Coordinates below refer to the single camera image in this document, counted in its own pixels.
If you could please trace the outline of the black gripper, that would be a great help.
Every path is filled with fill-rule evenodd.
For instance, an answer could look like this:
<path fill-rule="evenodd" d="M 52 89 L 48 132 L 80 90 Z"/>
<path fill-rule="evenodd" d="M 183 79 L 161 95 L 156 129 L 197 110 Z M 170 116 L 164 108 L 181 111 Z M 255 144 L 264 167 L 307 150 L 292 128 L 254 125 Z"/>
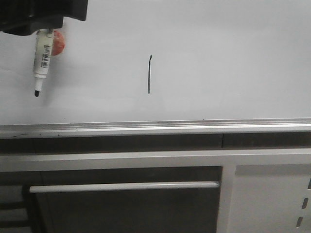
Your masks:
<path fill-rule="evenodd" d="M 85 21 L 87 0 L 2 0 L 0 30 L 13 35 L 32 35 L 41 29 L 59 29 L 64 18 Z"/>

